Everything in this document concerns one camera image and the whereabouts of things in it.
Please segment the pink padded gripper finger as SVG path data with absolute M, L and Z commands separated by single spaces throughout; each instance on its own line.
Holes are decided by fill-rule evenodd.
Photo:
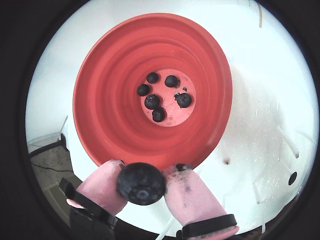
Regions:
M 128 201 L 117 190 L 117 178 L 125 167 L 111 159 L 91 173 L 77 188 L 62 178 L 59 189 L 70 205 L 70 227 L 77 240 L 114 240 L 116 215 Z
M 239 226 L 211 190 L 188 165 L 178 163 L 163 171 L 165 203 L 182 225 L 178 240 L 225 240 L 235 235 Z

